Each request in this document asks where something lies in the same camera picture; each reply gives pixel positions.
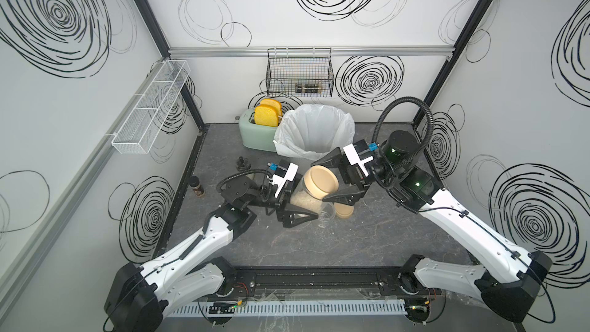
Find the beige lid of jar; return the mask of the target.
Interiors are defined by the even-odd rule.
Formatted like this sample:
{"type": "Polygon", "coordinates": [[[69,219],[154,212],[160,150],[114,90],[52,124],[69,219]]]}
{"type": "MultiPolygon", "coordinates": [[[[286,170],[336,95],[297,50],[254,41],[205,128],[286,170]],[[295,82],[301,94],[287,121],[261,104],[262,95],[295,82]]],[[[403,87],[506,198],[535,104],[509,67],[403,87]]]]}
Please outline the beige lid of jar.
{"type": "Polygon", "coordinates": [[[313,166],[304,175],[305,188],[311,196],[322,200],[327,195],[336,193],[339,181],[336,175],[323,166],[313,166]]]}
{"type": "Polygon", "coordinates": [[[346,204],[335,203],[334,209],[336,216],[341,219],[350,218],[353,215],[354,207],[346,204]]]}

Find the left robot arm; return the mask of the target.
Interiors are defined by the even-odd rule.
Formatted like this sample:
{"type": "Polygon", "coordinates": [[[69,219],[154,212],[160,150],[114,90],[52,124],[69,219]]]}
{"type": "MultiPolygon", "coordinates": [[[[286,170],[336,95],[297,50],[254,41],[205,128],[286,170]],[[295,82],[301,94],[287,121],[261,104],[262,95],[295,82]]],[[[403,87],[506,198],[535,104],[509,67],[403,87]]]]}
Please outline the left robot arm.
{"type": "Polygon", "coordinates": [[[252,207],[273,208],[284,227],[317,218],[290,203],[302,182],[301,175],[291,180],[274,175],[264,184],[247,176],[222,180],[216,189],[224,201],[207,215],[203,227],[163,255],[118,269],[104,304],[105,322],[114,331],[155,331],[179,307],[209,294],[228,294],[236,270],[214,253],[255,222],[252,207]]]}

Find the rice jar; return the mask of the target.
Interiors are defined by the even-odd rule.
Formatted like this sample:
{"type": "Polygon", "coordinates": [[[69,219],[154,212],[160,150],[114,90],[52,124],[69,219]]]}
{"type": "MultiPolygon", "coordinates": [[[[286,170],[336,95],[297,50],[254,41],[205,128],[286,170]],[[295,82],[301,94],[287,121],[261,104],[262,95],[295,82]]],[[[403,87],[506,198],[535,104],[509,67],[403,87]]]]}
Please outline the rice jar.
{"type": "Polygon", "coordinates": [[[336,209],[333,203],[324,202],[318,214],[318,227],[326,228],[336,217],[336,209]]]}
{"type": "Polygon", "coordinates": [[[290,198],[292,205],[302,207],[314,213],[328,211],[330,204],[315,198],[308,190],[303,181],[300,181],[290,198]]]}

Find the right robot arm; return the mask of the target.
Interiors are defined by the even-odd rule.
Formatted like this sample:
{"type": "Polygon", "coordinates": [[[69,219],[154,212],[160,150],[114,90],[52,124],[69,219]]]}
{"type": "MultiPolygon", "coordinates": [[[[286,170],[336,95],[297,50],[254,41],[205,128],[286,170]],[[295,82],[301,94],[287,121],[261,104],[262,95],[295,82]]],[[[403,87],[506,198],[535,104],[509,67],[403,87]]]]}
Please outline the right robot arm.
{"type": "Polygon", "coordinates": [[[401,290],[417,295],[441,289],[481,301],[501,318],[521,323],[529,316],[553,264],[504,238],[465,208],[442,182],[416,164],[422,145],[410,132],[394,131],[383,144],[359,140],[314,162],[340,171],[346,187],[324,199],[352,206],[377,183],[396,204],[442,228],[477,260],[450,264],[413,255],[399,269],[401,290]]]}

